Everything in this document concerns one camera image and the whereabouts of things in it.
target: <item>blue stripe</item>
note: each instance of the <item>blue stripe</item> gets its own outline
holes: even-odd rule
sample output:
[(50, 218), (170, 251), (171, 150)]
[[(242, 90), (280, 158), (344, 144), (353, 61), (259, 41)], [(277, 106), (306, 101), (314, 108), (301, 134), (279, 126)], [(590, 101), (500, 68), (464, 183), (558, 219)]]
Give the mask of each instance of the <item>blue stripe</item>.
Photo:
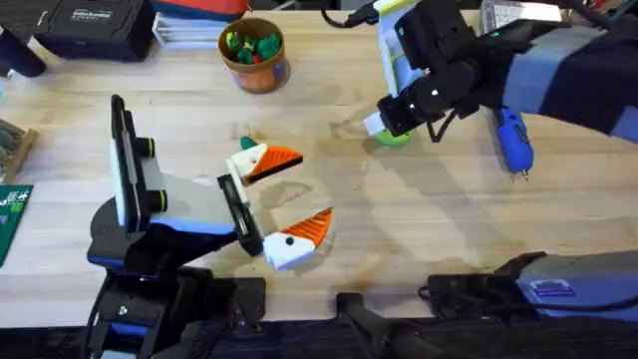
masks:
[(116, 265), (116, 266), (124, 266), (124, 260), (118, 258), (106, 258), (106, 257), (97, 257), (97, 256), (89, 256), (89, 261), (98, 264), (98, 265)]
[(143, 327), (142, 325), (121, 324), (121, 323), (111, 324), (111, 329), (113, 329), (116, 333), (120, 335), (145, 336), (149, 332), (149, 329), (146, 327)]
[(611, 136), (638, 144), (638, 109), (628, 106), (616, 121)]

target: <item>cable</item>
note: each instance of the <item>cable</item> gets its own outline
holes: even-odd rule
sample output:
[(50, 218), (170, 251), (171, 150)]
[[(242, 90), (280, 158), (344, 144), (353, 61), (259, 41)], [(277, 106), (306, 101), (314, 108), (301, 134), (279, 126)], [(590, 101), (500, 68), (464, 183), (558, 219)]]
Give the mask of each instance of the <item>cable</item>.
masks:
[(352, 14), (348, 15), (348, 19), (340, 23), (338, 21), (333, 20), (328, 13), (326, 12), (330, 3), (330, 0), (323, 0), (321, 2), (321, 16), (328, 23), (328, 25), (335, 27), (337, 29), (351, 29), (355, 26), (359, 26), (364, 22), (368, 25), (374, 25), (379, 22), (379, 12), (375, 10), (372, 6), (374, 1), (367, 3), (366, 5), (360, 7)]
[[(425, 301), (432, 301), (433, 296), (428, 286), (419, 288), (419, 297)], [(462, 299), (469, 301), (468, 297), (464, 297), (457, 293), (444, 292), (444, 295), (452, 296), (456, 299)], [(627, 299), (623, 299), (616, 302), (596, 305), (567, 305), (567, 304), (544, 304), (544, 303), (513, 303), (513, 304), (500, 304), (487, 306), (482, 309), (483, 313), (492, 313), (503, 310), (526, 310), (526, 309), (546, 309), (546, 310), (561, 310), (571, 312), (588, 312), (599, 313), (608, 311), (624, 310), (638, 306), (638, 295)]]

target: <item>green circuit board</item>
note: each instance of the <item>green circuit board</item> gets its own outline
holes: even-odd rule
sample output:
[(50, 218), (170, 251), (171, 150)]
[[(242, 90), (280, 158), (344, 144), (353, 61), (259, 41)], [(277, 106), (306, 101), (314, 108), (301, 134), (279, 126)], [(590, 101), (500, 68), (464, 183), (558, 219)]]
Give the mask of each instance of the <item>green circuit board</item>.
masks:
[(32, 190), (33, 186), (27, 184), (0, 185), (0, 267), (7, 257)]

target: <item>wooden table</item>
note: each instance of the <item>wooden table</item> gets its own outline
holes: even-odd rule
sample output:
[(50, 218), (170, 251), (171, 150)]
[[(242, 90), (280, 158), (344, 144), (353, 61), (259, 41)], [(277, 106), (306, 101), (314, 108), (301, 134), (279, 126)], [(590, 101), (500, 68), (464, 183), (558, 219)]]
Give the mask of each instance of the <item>wooden table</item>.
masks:
[(376, 28), (335, 30), (318, 12), (253, 15), (286, 36), (292, 77), (271, 95), (241, 92), (214, 51), (156, 50), (136, 65), (57, 61), (39, 79), (12, 79), (0, 117), (41, 136), (21, 173), (35, 190), (0, 269), (1, 327), (87, 319), (105, 273), (86, 252), (91, 218), (113, 195), (113, 93), (172, 175), (212, 183), (244, 135), (305, 155), (249, 194), (281, 226), (334, 205), (320, 253), (284, 272), (238, 245), (194, 263), (265, 277), (268, 320), (332, 317), (346, 290), (388, 316), (427, 315), (416, 292), (432, 273), (493, 270), (535, 250), (638, 245), (638, 146), (527, 116), (529, 182), (503, 170), (484, 113), (454, 122), (437, 145), (420, 129), (403, 148), (381, 147), (362, 125), (387, 91)]

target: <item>black mount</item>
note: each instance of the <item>black mount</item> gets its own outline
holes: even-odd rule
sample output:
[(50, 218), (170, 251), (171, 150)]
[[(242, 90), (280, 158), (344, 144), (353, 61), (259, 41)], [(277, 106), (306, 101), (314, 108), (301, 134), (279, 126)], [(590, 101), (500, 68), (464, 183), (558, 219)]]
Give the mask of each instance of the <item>black mount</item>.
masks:
[(338, 322), (352, 327), (368, 359), (472, 358), (427, 342), (416, 324), (401, 319), (385, 319), (366, 309), (360, 293), (339, 293), (336, 301)]
[(437, 317), (443, 319), (489, 317), (506, 325), (514, 319), (537, 320), (538, 314), (533, 309), (506, 308), (511, 304), (527, 303), (516, 280), (526, 266), (544, 255), (545, 252), (522, 254), (493, 274), (431, 275), (428, 285), (419, 290), (419, 296), (430, 303)]
[(213, 278), (209, 269), (181, 265), (234, 242), (234, 235), (178, 232), (158, 224), (127, 233), (111, 198), (96, 212), (91, 236), (89, 260), (107, 268), (88, 323), (94, 357), (116, 351), (186, 358), (195, 350), (197, 323), (250, 327), (265, 313), (263, 278)]

